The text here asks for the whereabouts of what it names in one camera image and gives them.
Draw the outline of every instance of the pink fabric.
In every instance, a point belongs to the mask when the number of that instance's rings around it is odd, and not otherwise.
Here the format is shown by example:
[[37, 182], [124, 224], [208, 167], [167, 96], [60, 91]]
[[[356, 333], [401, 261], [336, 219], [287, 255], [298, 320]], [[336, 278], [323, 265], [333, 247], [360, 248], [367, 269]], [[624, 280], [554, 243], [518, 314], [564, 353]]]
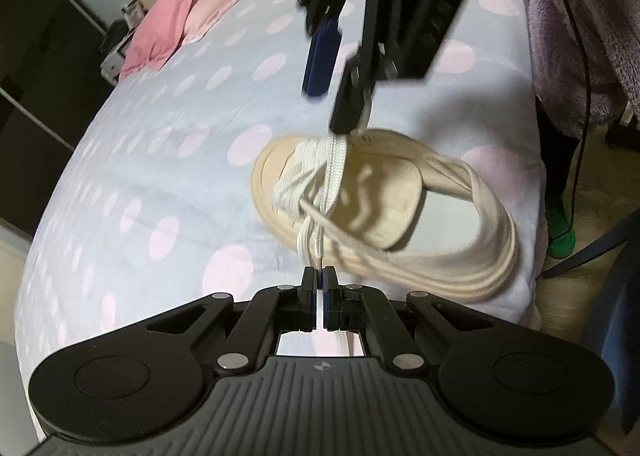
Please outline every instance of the pink fabric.
[[220, 20], [239, 0], [197, 0], [184, 25], [184, 43], [202, 39], [207, 31]]
[[157, 0], [131, 40], [120, 79], [145, 66], [159, 70], [174, 54], [193, 0]]

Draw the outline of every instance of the blue gripper pad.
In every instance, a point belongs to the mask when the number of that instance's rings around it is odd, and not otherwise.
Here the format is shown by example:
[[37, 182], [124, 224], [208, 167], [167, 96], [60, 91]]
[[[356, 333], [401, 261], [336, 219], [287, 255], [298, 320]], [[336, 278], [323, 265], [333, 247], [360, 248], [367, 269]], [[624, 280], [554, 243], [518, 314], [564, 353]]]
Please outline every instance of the blue gripper pad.
[[341, 41], [337, 19], [328, 20], [311, 39], [302, 82], [302, 92], [307, 96], [322, 96], [329, 90]]

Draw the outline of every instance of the gray ribbed panel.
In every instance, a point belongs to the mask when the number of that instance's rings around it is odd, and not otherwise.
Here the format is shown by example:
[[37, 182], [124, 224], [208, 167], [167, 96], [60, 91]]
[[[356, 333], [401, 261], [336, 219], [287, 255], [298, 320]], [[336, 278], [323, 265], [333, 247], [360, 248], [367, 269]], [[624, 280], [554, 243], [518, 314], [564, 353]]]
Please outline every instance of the gray ribbed panel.
[[[326, 362], [319, 370], [317, 366]], [[486, 440], [458, 425], [430, 387], [375, 359], [271, 357], [254, 375], [224, 378], [174, 429], [120, 447], [50, 438], [34, 456], [606, 456], [594, 439], [547, 449]]]

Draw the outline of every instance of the green slipper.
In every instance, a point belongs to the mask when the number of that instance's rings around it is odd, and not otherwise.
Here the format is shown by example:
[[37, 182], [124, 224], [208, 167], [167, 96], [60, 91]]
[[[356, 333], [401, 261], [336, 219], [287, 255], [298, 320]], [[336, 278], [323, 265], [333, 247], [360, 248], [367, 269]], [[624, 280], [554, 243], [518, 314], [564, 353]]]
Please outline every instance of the green slipper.
[[565, 233], [569, 228], [569, 219], [564, 210], [562, 198], [545, 198], [545, 207], [549, 232], [549, 246], [546, 254], [554, 259], [565, 259], [574, 252], [575, 230], [572, 227]]

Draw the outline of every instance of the bed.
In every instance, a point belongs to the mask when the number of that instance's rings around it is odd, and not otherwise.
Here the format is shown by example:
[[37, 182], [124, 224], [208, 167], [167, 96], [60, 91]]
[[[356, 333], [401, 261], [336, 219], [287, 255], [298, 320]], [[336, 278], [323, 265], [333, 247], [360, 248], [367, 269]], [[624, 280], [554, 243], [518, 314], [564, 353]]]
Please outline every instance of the bed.
[[[340, 17], [338, 65], [319, 102], [300, 95], [308, 40], [296, 0], [240, 0], [161, 71], [118, 85], [66, 166], [26, 262], [15, 308], [25, 385], [68, 344], [209, 293], [244, 300], [299, 282], [296, 252], [254, 211], [252, 162], [274, 136], [326, 132], [362, 4], [348, 0]], [[524, 1], [466, 0], [429, 78], [381, 85], [370, 126], [476, 168], [514, 216], [520, 258], [505, 289], [474, 307], [539, 327], [546, 226]], [[407, 292], [371, 283], [393, 298]], [[340, 354], [325, 331], [286, 335], [282, 349]]]

